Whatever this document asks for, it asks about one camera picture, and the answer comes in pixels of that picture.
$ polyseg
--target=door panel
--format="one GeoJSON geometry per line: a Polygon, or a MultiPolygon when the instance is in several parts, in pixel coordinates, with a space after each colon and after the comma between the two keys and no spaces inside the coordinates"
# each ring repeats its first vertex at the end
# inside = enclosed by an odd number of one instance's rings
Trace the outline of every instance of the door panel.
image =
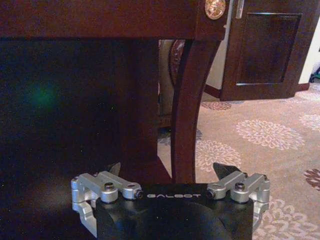
{"type": "Polygon", "coordinates": [[[235,0],[221,100],[293,97],[319,17],[317,0],[235,0]]]}

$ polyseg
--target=curved wooden leg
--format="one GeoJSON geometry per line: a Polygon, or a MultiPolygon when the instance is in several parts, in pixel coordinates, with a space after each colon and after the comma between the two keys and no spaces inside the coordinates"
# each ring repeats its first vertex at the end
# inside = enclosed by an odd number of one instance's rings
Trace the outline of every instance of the curved wooden leg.
{"type": "Polygon", "coordinates": [[[220,41],[186,40],[172,107],[171,166],[173,183],[194,183],[196,130],[207,76],[220,41]]]}

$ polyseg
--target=black metal plate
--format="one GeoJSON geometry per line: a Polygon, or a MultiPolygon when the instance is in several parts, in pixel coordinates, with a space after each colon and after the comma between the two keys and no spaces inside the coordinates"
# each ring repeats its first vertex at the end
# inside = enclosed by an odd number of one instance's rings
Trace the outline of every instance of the black metal plate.
{"type": "Polygon", "coordinates": [[[144,198],[96,202],[99,240],[251,240],[253,202],[206,198],[206,184],[142,186],[144,198]]]}

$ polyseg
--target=patterned carpet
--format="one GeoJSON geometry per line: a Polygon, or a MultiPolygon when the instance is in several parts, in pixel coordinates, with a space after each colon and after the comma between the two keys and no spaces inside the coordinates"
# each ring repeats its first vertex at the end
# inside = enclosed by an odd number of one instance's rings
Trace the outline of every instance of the patterned carpet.
{"type": "MultiPolygon", "coordinates": [[[[170,172],[170,134],[158,155],[170,172]]],[[[196,140],[196,181],[217,181],[213,162],[266,174],[270,207],[255,240],[320,240],[320,84],[289,99],[205,101],[196,140]]]]}

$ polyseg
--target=silver metal bracket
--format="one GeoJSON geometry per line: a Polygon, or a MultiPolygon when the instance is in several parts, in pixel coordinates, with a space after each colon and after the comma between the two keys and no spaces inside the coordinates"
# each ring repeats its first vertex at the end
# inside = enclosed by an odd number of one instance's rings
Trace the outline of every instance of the silver metal bracket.
{"type": "Polygon", "coordinates": [[[107,204],[118,199],[119,192],[128,200],[139,199],[143,191],[139,183],[130,182],[108,171],[102,171],[96,175],[81,174],[71,180],[72,209],[79,213],[81,223],[97,237],[97,220],[93,209],[96,200],[107,204]]]}
{"type": "Polygon", "coordinates": [[[261,223],[263,213],[269,209],[269,179],[263,174],[255,173],[248,177],[246,173],[234,171],[220,181],[207,185],[208,197],[213,200],[223,199],[229,190],[231,199],[238,203],[253,200],[252,228],[255,231],[261,223]]]}

